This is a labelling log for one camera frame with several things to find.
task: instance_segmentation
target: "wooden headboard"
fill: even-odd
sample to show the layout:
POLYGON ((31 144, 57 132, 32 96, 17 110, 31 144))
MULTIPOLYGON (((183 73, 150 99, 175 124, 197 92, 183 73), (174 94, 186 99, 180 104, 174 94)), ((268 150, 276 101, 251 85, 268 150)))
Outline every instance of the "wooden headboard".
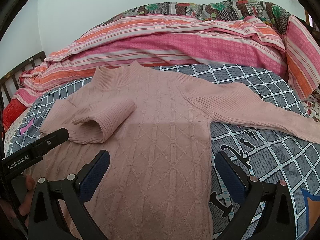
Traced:
MULTIPOLYGON (((17 76, 19 76, 20 73, 22 73, 23 71, 26 71, 28 69, 32 69, 32 68, 35 68, 36 66, 38 66, 39 64, 36 65, 35 61, 39 61, 41 60, 41 62, 43 62, 45 59, 45 53, 44 51, 41 51, 35 55, 33 55, 32 57, 26 59, 24 62, 21 62, 19 65, 17 65, 15 68, 13 68, 12 70, 10 70, 3 78, 0 79, 0 88, 3 88, 4 90, 4 93, 5 93, 5 96, 8 100, 8 102, 10 103, 11 101, 11 96, 10 94, 14 94, 19 88, 19 84, 17 82, 17 76), (10 92, 8 91, 8 88, 6 86, 6 83, 7 85, 9 86, 10 84, 10 81, 12 82, 13 81, 13 84, 14 84, 14 88, 11 88, 10 92)), ((2 92, 0 93, 0 102, 3 104, 2 106, 4 107, 4 98, 2 96, 2 92)))

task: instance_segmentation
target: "blue gripper pad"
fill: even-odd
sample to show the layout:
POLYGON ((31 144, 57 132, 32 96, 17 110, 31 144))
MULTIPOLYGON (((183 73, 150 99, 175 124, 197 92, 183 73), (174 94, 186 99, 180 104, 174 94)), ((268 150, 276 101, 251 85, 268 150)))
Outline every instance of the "blue gripper pad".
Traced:
POLYGON ((87 175, 79 184, 78 198, 79 201, 82 203, 87 202, 92 198, 100 181, 106 173, 110 165, 109 153, 105 150, 101 150, 90 164, 92 163, 93 165, 90 167, 89 171, 87 172, 87 175))
POLYGON ((215 155, 214 164, 232 200, 238 204, 244 203, 245 186, 220 152, 215 155))

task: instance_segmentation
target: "pink sweater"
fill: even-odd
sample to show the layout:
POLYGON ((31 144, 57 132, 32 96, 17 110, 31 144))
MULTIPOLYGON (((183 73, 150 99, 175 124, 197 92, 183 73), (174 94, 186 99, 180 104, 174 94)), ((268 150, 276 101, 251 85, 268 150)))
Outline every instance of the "pink sweater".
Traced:
MULTIPOLYGON (((63 179, 100 149, 108 150, 110 168, 85 206, 110 240, 211 239, 211 121, 279 130, 320 143, 318 123, 264 102, 244 84, 216 85, 137 62, 98 67, 89 84, 54 104, 40 130, 48 134, 68 128, 92 120, 97 112, 100 121, 82 127, 87 136, 74 132, 72 137, 79 143, 101 143, 65 142, 29 173, 35 179, 63 179), (107 138, 133 102, 136 109, 107 138), (127 107, 122 113, 115 111, 120 105, 127 107), (88 133, 90 129, 99 133, 88 133)), ((79 237, 70 218, 67 223, 79 237)))

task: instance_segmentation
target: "wooden bed frame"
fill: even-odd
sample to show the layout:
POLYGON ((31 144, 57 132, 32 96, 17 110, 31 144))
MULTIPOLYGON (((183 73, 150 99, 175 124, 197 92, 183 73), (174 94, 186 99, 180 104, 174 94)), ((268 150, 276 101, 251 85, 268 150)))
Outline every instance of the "wooden bed frame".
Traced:
MULTIPOLYGON (((3 78, 0 79, 0 92, 1 92, 1 88, 3 88, 4 90, 4 93, 7 97, 7 100, 11 101, 11 97, 9 95, 9 92, 8 92, 8 89, 7 89, 7 86, 5 85, 6 81, 8 81, 10 78, 12 78, 13 80, 13 83, 14 83, 14 86, 16 88, 16 90, 18 90, 20 88, 18 82, 17 82, 17 79, 15 77, 15 74, 22 70, 22 71, 26 71, 25 67, 30 65, 32 66, 32 68, 35 68, 36 67, 36 63, 35 63, 35 60, 37 59, 40 59, 41 62, 44 61, 45 59, 45 53, 44 51, 41 51, 35 55, 33 55, 32 57, 26 59, 24 62, 21 62, 19 65, 17 65, 15 68, 13 68, 12 70, 10 70, 3 78)), ((2 92, 0 93, 0 104, 1 104, 1 107, 2 109, 4 109, 4 103, 3 103, 3 97, 2 97, 2 92)))

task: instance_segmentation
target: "floral fabric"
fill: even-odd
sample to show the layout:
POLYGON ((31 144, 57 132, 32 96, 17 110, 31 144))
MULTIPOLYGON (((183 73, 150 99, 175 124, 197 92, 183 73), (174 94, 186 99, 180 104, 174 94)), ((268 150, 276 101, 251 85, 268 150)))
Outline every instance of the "floral fabric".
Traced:
POLYGON ((163 2, 152 3, 129 9, 94 28, 114 22, 123 17, 143 14, 186 15, 198 20, 243 20, 247 16, 255 16, 265 24, 273 27, 279 34, 284 35, 287 30, 288 19, 291 15, 282 7, 259 0, 227 0, 219 3, 195 4, 163 2))
POLYGON ((4 153, 7 154, 9 149, 9 144, 13 138, 13 136, 16 134, 19 126, 21 125, 23 119, 27 115, 29 111, 29 107, 12 123, 10 128, 6 131, 4 134, 4 153))
POLYGON ((315 122, 320 121, 320 89, 316 89, 306 99, 301 100, 302 105, 307 111, 307 114, 313 118, 315 122))

